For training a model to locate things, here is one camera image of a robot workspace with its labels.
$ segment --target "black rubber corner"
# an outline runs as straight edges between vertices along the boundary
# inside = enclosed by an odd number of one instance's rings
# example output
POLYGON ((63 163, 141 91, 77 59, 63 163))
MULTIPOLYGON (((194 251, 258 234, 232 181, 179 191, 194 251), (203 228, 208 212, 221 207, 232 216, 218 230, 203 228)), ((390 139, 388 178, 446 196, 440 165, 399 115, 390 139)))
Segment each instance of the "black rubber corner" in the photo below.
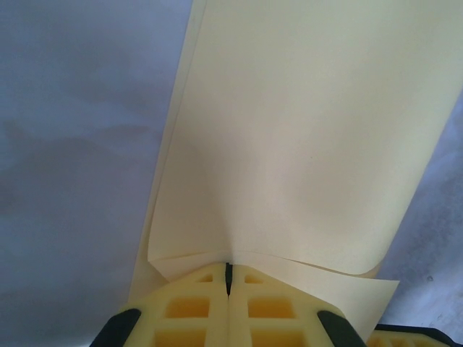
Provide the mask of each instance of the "black rubber corner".
POLYGON ((334 347, 366 347, 345 318, 330 311, 319 311, 317 315, 334 347))
POLYGON ((128 309, 111 317, 90 347, 124 347, 141 314, 139 309, 128 309))
POLYGON ((229 262, 225 264, 225 286, 226 294, 230 296, 232 292, 232 282, 233 282, 233 265, 229 262))
POLYGON ((450 347, 460 346, 458 343, 453 342, 453 340, 449 336, 433 327, 407 327, 404 325, 378 324, 376 325, 375 330, 397 331, 398 333, 422 334, 428 336, 429 338, 432 338, 433 340, 442 342, 450 347))

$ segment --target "gray background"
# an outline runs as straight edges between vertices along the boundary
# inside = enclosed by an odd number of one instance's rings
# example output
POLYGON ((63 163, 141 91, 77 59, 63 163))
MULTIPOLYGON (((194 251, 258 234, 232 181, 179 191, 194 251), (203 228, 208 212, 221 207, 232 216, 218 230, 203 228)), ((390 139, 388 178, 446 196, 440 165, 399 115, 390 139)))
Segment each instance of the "gray background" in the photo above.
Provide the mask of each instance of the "gray background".
MULTIPOLYGON (((0 346, 86 346, 127 299, 190 0, 0 6, 0 346)), ((460 101, 379 276, 384 322, 463 342, 462 129, 460 101)))

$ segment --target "black plastic edge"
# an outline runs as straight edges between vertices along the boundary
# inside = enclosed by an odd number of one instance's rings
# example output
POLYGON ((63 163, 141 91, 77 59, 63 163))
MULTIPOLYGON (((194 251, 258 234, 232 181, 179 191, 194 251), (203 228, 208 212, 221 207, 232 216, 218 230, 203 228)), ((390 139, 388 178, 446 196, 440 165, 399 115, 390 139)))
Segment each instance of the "black plastic edge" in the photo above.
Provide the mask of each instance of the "black plastic edge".
POLYGON ((142 312, 128 309, 111 317, 90 347, 124 347, 142 312))
POLYGON ((233 282, 233 265, 229 262, 225 264, 225 286, 226 294, 230 296, 232 292, 232 282, 233 282))
POLYGON ((428 336, 429 338, 432 338, 433 340, 445 343, 448 346, 458 346, 458 344, 455 343, 449 336, 442 333, 440 330, 435 329, 434 327, 407 327, 404 325, 378 324, 376 325, 375 330, 397 331, 398 333, 422 334, 428 336))
POLYGON ((334 347, 366 347, 361 337, 345 318, 330 311, 317 312, 334 347))

